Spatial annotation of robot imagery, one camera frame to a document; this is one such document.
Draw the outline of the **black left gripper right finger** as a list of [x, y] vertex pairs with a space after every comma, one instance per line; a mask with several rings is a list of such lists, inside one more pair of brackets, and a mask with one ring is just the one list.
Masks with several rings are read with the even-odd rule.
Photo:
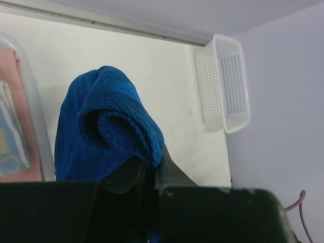
[[173, 162], [167, 147], [164, 146], [163, 157], [155, 171], [154, 188], [162, 189], [167, 186], [197, 187], [198, 185]]

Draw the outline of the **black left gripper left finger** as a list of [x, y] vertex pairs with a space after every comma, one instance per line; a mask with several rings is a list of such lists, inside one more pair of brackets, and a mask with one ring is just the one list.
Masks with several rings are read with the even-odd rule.
[[111, 193], [124, 194], [136, 183], [143, 163], [139, 158], [130, 158], [101, 179], [100, 183]]

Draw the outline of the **blue towel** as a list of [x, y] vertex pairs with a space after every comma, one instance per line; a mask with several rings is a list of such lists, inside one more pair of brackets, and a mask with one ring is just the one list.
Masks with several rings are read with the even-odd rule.
[[[96, 184], [87, 242], [159, 242], [155, 222], [155, 171], [164, 136], [135, 86], [119, 69], [102, 66], [78, 76], [61, 105], [54, 151], [58, 182]], [[124, 194], [100, 180], [130, 158], [143, 166]]]

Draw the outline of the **orange patterned towel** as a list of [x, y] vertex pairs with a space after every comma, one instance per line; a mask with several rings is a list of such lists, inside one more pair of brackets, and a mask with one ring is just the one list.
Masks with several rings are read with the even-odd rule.
[[8, 84], [1, 81], [1, 176], [22, 172], [31, 158]]

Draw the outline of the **pink towel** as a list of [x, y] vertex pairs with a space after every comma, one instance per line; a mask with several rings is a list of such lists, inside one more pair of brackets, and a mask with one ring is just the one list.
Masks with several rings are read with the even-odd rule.
[[1, 81], [4, 81], [10, 90], [17, 119], [31, 158], [31, 167], [26, 172], [19, 173], [17, 178], [19, 181], [42, 181], [44, 176], [25, 93], [21, 61], [16, 51], [10, 48], [1, 48]]

